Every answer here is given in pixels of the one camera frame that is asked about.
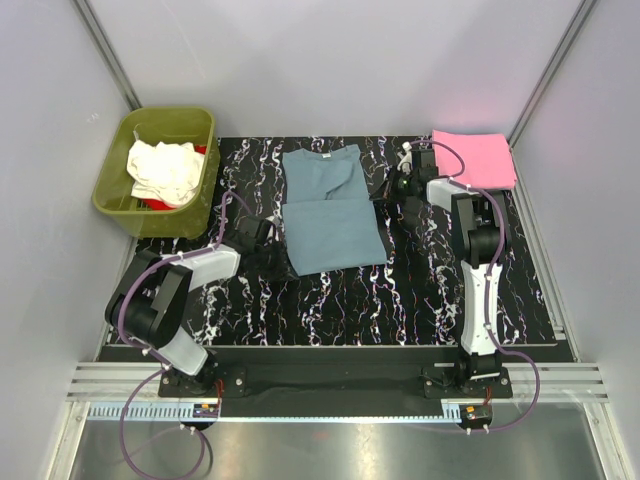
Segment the blue-grey t shirt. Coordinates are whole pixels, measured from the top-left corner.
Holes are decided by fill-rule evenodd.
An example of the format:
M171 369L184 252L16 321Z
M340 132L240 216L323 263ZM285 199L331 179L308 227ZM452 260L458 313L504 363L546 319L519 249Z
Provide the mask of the blue-grey t shirt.
M357 145L283 155L284 239L297 275L386 263L360 156Z

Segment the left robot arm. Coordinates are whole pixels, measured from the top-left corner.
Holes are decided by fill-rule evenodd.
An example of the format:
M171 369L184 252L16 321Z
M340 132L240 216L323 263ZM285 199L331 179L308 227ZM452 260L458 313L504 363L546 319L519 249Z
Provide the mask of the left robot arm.
M104 318L124 343L161 362L166 385L190 396L215 393L224 385L216 354L197 343L182 319L192 291L246 273L266 281L294 277L272 217L243 218L221 241L201 250L173 256L136 254Z

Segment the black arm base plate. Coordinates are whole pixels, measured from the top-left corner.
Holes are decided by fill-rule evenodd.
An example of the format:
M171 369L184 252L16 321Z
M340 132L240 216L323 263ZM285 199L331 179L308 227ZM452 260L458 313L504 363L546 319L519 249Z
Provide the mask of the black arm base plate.
M384 413L418 413L430 403L458 399L463 403L512 397L507 372L503 384L487 396L442 393L425 383L424 371L451 367L457 347L216 347L217 372L224 385L204 396L184 395L160 380L162 397L195 399L219 393L224 404L259 413L278 405L317 409L329 405L340 412L379 409Z

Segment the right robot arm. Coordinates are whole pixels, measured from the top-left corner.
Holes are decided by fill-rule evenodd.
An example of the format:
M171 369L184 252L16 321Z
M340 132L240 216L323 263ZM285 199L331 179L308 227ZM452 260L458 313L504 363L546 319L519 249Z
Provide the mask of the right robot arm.
M399 162L370 196L376 203L401 204L415 198L451 216L452 249L464 281L464 321L451 367L424 371L428 387L463 396L487 396L503 384L498 327L498 289L510 242L504 192L486 190L445 175L433 149L403 144Z

